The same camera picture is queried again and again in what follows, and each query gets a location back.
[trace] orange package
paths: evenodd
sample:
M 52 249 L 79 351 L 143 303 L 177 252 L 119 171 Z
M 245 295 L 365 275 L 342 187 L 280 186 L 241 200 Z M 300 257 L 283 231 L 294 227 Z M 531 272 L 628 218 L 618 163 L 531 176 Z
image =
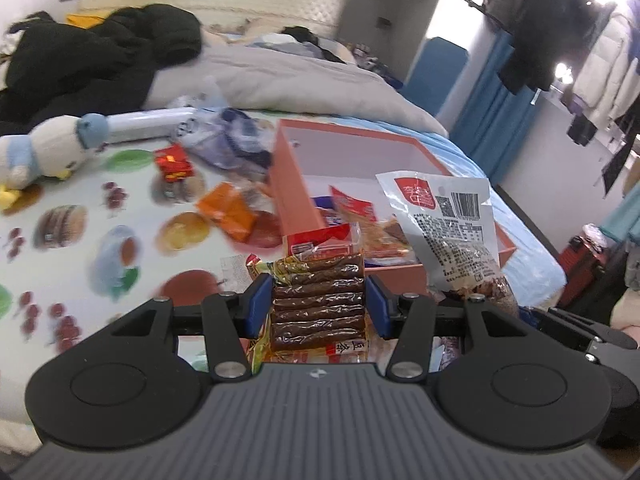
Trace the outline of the orange package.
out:
M 196 203 L 196 207 L 238 242 L 247 240 L 257 219 L 240 191 L 229 182 L 218 184 Z

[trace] pink box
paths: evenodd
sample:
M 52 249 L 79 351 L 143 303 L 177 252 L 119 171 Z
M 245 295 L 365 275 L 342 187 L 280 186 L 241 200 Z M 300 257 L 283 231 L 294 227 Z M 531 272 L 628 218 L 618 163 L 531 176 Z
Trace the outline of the pink box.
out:
M 280 120 L 270 179 L 283 234 L 326 227 L 311 197 L 329 195 L 329 186 L 373 202 L 380 219 L 390 218 L 391 206 L 376 174 L 399 170 L 451 175 L 433 153 L 411 137 Z M 498 224 L 495 231 L 502 267 L 516 247 Z M 428 283 L 422 265 L 375 267 L 366 269 L 366 273 L 379 276 L 396 294 L 423 292 Z

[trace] red suitcase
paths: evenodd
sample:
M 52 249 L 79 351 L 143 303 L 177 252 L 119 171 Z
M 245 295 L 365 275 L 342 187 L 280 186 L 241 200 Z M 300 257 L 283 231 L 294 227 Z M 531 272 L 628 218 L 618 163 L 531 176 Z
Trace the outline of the red suitcase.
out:
M 566 307 L 599 276 L 607 265 L 607 248 L 581 232 L 569 240 L 558 256 L 558 262 L 566 275 L 566 286 L 558 306 Z

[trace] duck plush toy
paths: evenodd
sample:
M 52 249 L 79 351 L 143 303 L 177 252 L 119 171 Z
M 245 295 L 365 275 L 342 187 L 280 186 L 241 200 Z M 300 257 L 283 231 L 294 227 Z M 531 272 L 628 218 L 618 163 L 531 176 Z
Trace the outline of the duck plush toy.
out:
M 0 137 L 0 210 L 13 205 L 20 190 L 40 176 L 69 178 L 108 133 L 105 116 L 87 114 L 48 119 L 27 136 Z

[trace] beige blanket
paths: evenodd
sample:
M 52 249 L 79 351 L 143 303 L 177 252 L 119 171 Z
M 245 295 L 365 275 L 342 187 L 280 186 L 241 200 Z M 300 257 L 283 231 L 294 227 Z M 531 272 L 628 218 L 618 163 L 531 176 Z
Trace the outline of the beige blanket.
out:
M 198 59 L 160 70 L 145 108 L 207 92 L 215 83 L 233 108 L 340 115 L 448 137 L 427 112 L 377 74 L 353 65 L 247 46 L 204 46 Z

